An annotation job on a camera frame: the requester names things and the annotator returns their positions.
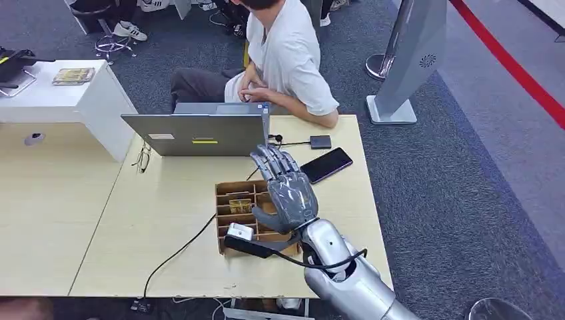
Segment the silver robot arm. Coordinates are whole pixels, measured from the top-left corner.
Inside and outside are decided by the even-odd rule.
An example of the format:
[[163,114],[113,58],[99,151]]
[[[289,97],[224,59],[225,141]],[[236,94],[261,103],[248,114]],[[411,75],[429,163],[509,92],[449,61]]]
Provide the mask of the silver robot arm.
[[[253,208],[257,220],[279,233],[298,233],[304,260],[311,265],[338,265],[358,251],[327,220],[318,219],[318,201],[294,159],[276,147],[258,146],[251,157],[267,181],[276,215]],[[331,269],[307,267],[308,286],[350,320],[419,320],[404,307],[362,256]]]
[[[322,265],[333,265],[358,252],[324,219],[308,225],[302,236]],[[309,263],[316,262],[314,257],[307,259]],[[326,271],[304,268],[304,278],[312,291],[350,320],[420,319],[396,300],[394,292],[363,256]]]

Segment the stanchion base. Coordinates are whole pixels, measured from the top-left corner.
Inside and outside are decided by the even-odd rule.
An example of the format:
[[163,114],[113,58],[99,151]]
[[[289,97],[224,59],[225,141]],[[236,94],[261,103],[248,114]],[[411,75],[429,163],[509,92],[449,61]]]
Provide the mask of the stanchion base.
[[369,58],[367,58],[367,61],[365,62],[365,69],[373,79],[384,81],[385,77],[379,75],[378,73],[380,71],[383,59],[384,55],[371,55]]

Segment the office chair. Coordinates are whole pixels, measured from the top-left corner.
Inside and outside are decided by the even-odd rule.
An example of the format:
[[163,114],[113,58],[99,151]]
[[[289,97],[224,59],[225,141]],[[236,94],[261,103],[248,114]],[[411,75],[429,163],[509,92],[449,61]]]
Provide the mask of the office chair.
[[104,37],[96,41],[94,48],[97,51],[97,57],[101,57],[102,54],[106,55],[106,60],[108,61],[109,65],[114,64],[114,61],[110,60],[110,53],[112,52],[118,52],[127,49],[131,53],[132,57],[137,56],[135,53],[133,53],[133,50],[129,46],[131,37],[117,39],[119,37],[112,33],[110,27],[108,27],[108,24],[106,23],[105,18],[108,17],[108,12],[112,9],[112,6],[113,4],[109,4],[100,9],[88,9],[86,7],[78,5],[78,1],[70,4],[71,12],[75,17],[96,19],[98,20],[98,23],[100,23],[100,26],[102,27],[105,35]]

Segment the cardboard divider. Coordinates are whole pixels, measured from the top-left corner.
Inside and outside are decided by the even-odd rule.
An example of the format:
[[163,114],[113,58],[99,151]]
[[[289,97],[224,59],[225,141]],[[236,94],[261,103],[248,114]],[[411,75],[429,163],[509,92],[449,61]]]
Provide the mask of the cardboard divider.
[[255,203],[255,194],[254,193],[231,193],[229,195],[218,195],[216,196],[216,205],[229,205],[230,200],[239,200],[239,199],[250,199],[251,203]]
[[246,213],[244,215],[218,215],[216,219],[218,221],[218,227],[229,226],[232,222],[239,223],[240,225],[257,223],[255,216],[251,213]]
[[216,196],[228,195],[230,193],[240,193],[245,191],[249,193],[255,193],[256,182],[257,181],[239,181],[239,182],[219,183],[216,185]]
[[[271,196],[267,192],[267,182],[260,181],[239,181],[219,183],[216,185],[216,220],[217,220],[217,235],[218,235],[218,248],[220,254],[224,255],[229,251],[224,246],[224,238],[227,234],[230,223],[238,223],[246,225],[253,229],[254,240],[260,241],[287,241],[290,239],[290,234],[281,235],[268,227],[261,225],[255,216],[249,213],[233,214],[231,210],[230,200],[237,199],[251,199],[253,205],[257,205],[264,212],[276,214],[277,209],[271,201]],[[286,255],[296,255],[300,253],[300,246],[297,244],[291,245],[282,251]],[[228,255],[237,255],[238,253],[229,253]]]

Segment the black phone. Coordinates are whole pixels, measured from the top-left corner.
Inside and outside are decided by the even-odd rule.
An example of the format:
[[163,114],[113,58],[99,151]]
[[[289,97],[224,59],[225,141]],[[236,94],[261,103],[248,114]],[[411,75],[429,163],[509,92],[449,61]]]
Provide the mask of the black phone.
[[306,163],[300,167],[300,170],[306,174],[310,183],[315,184],[339,172],[341,169],[348,167],[352,163],[353,160],[351,160],[343,149],[336,148]]

